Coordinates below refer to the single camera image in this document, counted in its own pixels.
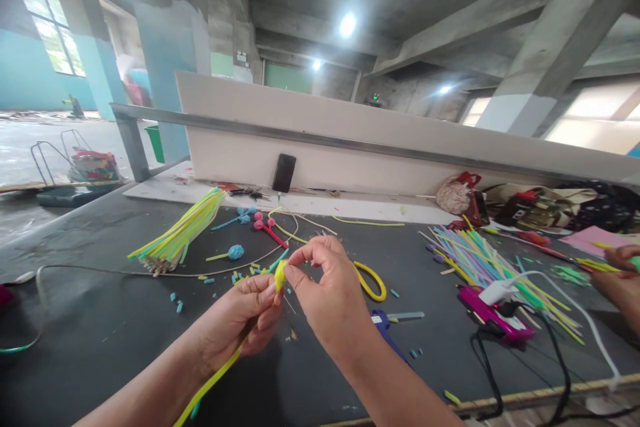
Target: window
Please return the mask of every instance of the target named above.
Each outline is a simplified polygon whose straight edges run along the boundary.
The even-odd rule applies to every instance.
[[[585,88],[546,140],[627,155],[640,139],[640,84]]]
[[[491,97],[481,97],[477,98],[471,108],[469,109],[469,113],[465,118],[465,121],[462,123],[463,125],[468,125],[469,127],[475,127],[475,124],[478,123],[480,117],[484,113],[487,105],[489,104],[489,100]]]
[[[23,0],[31,13],[53,69],[58,73],[86,77],[78,47],[67,24],[60,0]]]

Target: forearm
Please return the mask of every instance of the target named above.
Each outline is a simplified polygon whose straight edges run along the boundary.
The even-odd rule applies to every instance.
[[[350,352],[332,358],[376,425],[464,425],[375,328],[363,329]]]
[[[171,426],[206,382],[197,352],[183,336],[77,427]]]
[[[620,302],[616,304],[635,335],[640,338],[640,304],[638,302]]]

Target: hand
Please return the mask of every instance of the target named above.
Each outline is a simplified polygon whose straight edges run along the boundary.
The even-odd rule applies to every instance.
[[[298,268],[309,261],[322,267],[319,284]],[[361,341],[363,332],[375,332],[358,273],[336,237],[312,238],[289,258],[285,275],[313,332],[334,360]]]
[[[621,311],[640,305],[640,274],[635,272],[593,272],[591,285]]]
[[[249,277],[193,323],[181,340],[203,361],[205,377],[224,365],[247,333],[242,356],[256,354],[269,343],[282,312],[281,297],[282,293],[275,293],[272,275]]]
[[[628,262],[631,257],[635,256],[640,256],[640,246],[631,245],[605,250],[605,258],[609,265],[629,272],[636,272],[635,266]]]

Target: blue pom pom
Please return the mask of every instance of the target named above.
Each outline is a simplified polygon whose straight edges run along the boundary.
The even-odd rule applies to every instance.
[[[245,254],[245,250],[242,248],[241,245],[236,245],[229,249],[229,258],[231,260],[238,260],[244,254]]]

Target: pink pipe cleaner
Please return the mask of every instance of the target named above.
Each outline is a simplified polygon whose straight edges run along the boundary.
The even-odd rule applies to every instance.
[[[267,225],[265,225],[265,223],[262,221],[263,218],[264,216],[262,212],[256,212],[253,216],[253,219],[255,220],[253,227],[256,230],[264,230],[265,232],[267,232],[272,239],[274,239],[278,244],[280,244],[282,248],[289,248],[289,246],[285,244],[282,240],[280,240],[280,237],[274,234],[273,230],[271,230],[271,227],[275,225],[275,220],[269,219],[267,220]]]

